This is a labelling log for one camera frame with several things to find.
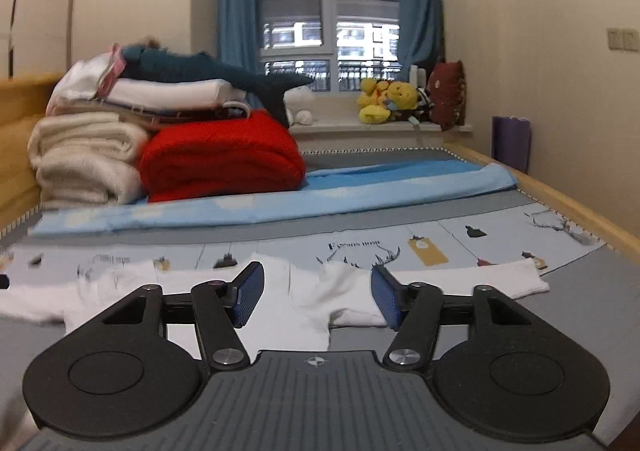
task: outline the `yellow stuffed toy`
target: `yellow stuffed toy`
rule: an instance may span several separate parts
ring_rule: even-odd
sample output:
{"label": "yellow stuffed toy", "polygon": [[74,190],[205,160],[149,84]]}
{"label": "yellow stuffed toy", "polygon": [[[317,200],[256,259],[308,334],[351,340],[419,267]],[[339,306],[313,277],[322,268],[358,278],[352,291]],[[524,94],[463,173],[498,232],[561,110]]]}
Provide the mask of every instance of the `yellow stuffed toy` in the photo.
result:
{"label": "yellow stuffed toy", "polygon": [[358,106],[360,108],[364,108],[365,106],[375,104],[376,99],[377,95],[375,94],[375,92],[372,92],[371,95],[367,95],[366,93],[362,92],[360,95],[358,95],[356,102],[358,103]]}
{"label": "yellow stuffed toy", "polygon": [[389,116],[391,116],[391,112],[377,104],[370,104],[362,108],[358,114],[359,120],[364,124],[382,124]]}
{"label": "yellow stuffed toy", "polygon": [[360,89],[358,117],[364,124],[382,124],[389,119],[392,111],[415,110],[420,100],[418,90],[408,82],[366,78],[360,81]]}
{"label": "yellow stuffed toy", "polygon": [[420,95],[408,82],[393,81],[386,90],[386,98],[391,100],[398,110],[415,110]]}
{"label": "yellow stuffed toy", "polygon": [[376,79],[366,78],[360,81],[360,89],[367,95],[371,95],[377,86]]}

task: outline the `wooden bed frame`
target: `wooden bed frame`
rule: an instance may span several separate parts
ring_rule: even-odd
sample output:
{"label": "wooden bed frame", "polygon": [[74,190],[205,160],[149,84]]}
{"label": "wooden bed frame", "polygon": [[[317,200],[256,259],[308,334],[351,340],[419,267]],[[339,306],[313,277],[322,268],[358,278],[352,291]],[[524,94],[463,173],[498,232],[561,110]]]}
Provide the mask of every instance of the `wooden bed frame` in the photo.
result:
{"label": "wooden bed frame", "polygon": [[[26,146],[34,124],[44,116],[60,74],[0,81],[0,227],[11,230],[38,205],[40,189],[33,176]],[[444,147],[464,160],[486,165],[492,158],[456,143]],[[640,264],[640,240],[597,212],[534,178],[508,168],[518,187],[534,200],[605,241],[610,248]],[[640,415],[616,438],[611,450],[640,450]]]}

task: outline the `balcony railing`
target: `balcony railing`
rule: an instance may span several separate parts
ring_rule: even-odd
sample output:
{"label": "balcony railing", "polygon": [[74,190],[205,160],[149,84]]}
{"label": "balcony railing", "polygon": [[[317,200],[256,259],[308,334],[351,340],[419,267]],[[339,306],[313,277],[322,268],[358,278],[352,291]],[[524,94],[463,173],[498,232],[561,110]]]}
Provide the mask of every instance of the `balcony railing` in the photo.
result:
{"label": "balcony railing", "polygon": [[338,61],[338,82],[341,92],[360,91],[360,81],[366,78],[395,81],[402,66],[393,61]]}
{"label": "balcony railing", "polygon": [[[398,78],[402,66],[393,61],[358,60],[338,61],[338,91],[358,92],[360,81],[366,78],[388,79]],[[274,61],[264,63],[264,73],[306,74],[314,82],[309,87],[315,92],[330,92],[331,77],[328,60],[319,61]]]}
{"label": "balcony railing", "polygon": [[264,73],[305,74],[314,82],[309,85],[315,92],[331,91],[329,61],[274,61],[264,63]]}

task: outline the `gray bed sheet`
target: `gray bed sheet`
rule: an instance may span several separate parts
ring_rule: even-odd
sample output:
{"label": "gray bed sheet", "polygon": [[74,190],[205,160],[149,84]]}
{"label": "gray bed sheet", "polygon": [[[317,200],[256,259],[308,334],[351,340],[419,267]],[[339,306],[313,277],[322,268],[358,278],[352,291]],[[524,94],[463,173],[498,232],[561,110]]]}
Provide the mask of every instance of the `gray bed sheet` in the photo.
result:
{"label": "gray bed sheet", "polygon": [[[451,155],[443,150],[312,154],[306,157],[309,168],[447,158],[451,158]],[[518,191],[506,191],[435,204],[271,224],[213,229],[155,229],[57,240],[26,237],[21,242],[87,246],[263,240],[440,220],[516,207],[531,201]],[[2,244],[15,241],[15,238],[24,234],[22,227],[4,238]],[[524,298],[520,302],[596,355],[606,367],[611,381],[611,395],[595,434],[609,443],[640,411],[640,268],[620,254],[602,247],[546,274],[545,279],[550,284],[549,292]],[[38,327],[0,319],[0,413],[12,413],[7,407],[19,404],[20,381],[30,359],[62,337],[62,334],[62,327]],[[334,329],[329,349],[371,349],[382,355],[393,337],[394,333],[389,329]],[[443,327],[435,357],[465,338],[465,326]]]}

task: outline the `blue curtain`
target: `blue curtain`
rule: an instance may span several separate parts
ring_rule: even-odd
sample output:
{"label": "blue curtain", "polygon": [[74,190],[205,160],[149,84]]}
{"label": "blue curtain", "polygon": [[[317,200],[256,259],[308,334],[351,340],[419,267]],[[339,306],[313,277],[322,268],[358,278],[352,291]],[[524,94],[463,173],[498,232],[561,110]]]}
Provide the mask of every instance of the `blue curtain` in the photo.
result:
{"label": "blue curtain", "polygon": [[258,73],[255,0],[218,0],[218,59]]}
{"label": "blue curtain", "polygon": [[407,81],[410,65],[419,64],[430,74],[440,55],[442,0],[400,0],[398,61],[400,79]]}

